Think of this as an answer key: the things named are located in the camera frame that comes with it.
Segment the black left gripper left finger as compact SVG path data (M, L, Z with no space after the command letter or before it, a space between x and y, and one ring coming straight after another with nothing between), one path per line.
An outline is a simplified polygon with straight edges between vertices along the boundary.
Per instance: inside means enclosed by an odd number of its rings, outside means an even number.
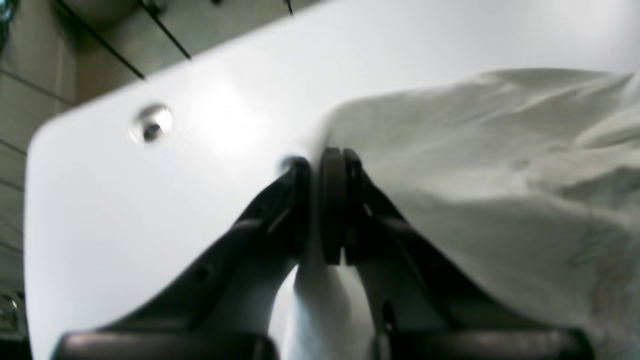
M55 360L276 360L275 299L308 239L312 168L294 157L231 228L150 301L66 333Z

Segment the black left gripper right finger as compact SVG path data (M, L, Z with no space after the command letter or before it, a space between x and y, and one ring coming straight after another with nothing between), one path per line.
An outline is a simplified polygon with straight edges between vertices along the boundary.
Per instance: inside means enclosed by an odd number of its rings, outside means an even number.
M374 335L368 360L593 360L576 328L512 310L418 233L354 150L320 160L324 259L355 268Z

